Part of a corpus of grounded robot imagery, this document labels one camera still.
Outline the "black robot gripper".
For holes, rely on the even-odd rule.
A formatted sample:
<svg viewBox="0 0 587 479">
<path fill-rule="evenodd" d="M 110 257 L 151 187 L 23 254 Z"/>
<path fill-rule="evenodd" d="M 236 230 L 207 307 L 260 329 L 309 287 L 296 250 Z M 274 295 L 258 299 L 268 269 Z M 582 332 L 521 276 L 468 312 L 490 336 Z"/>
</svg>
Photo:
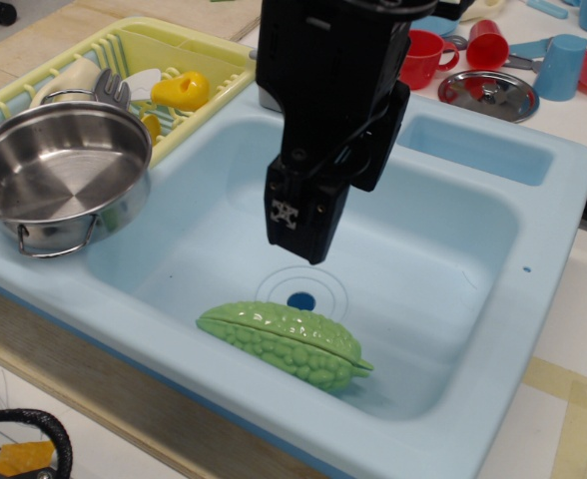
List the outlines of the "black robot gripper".
<svg viewBox="0 0 587 479">
<path fill-rule="evenodd" d="M 406 111 L 400 82 L 414 20 L 433 1 L 266 1 L 257 82 L 285 126 L 268 166 L 270 244 L 325 260 L 349 184 L 377 185 Z"/>
</svg>

